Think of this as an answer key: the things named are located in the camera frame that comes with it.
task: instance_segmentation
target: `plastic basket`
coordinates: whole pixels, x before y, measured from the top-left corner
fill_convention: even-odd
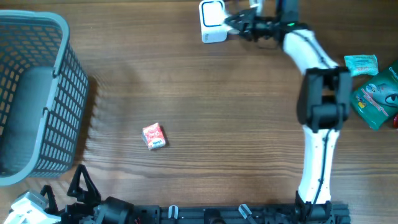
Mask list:
[[[87,94],[61,16],[0,10],[0,185],[71,168]]]

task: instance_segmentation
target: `red packet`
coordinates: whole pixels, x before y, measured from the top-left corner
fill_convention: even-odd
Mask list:
[[[149,150],[157,149],[166,145],[166,140],[159,123],[143,128],[142,138],[147,144]]]

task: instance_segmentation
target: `wood grain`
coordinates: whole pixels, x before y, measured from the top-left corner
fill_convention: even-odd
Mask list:
[[[274,1],[267,1],[271,13]],[[27,4],[69,23],[90,76],[75,164],[101,192],[137,205],[289,203],[303,167],[295,107],[301,76],[279,49],[231,37],[203,44],[197,2]],[[344,55],[396,58],[396,1],[302,1],[301,18],[339,63]],[[261,42],[273,48],[275,43]],[[356,85],[368,77],[357,78]],[[141,129],[164,126],[168,147],[148,151]],[[396,223],[398,133],[372,131],[354,112],[333,161],[333,200],[353,223]],[[60,207],[74,169],[0,189],[0,220],[27,189],[54,188]]]

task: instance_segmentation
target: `wooden table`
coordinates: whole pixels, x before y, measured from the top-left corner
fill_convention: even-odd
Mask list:
[[[267,0],[267,13],[274,1]],[[198,2],[25,4],[70,25],[70,42],[90,95],[75,164],[101,192],[136,205],[290,203],[302,175],[303,131],[295,114],[302,80],[280,49],[235,37],[200,39]],[[330,56],[397,59],[397,1],[302,1],[303,21]],[[275,42],[261,42],[273,48]],[[356,78],[356,87],[368,77]],[[141,129],[164,126],[170,146],[149,151]],[[352,112],[331,178],[334,201],[353,223],[396,223],[398,133],[372,131]],[[27,189],[50,184],[62,208],[75,169],[60,179],[26,179],[0,189],[0,220]]]

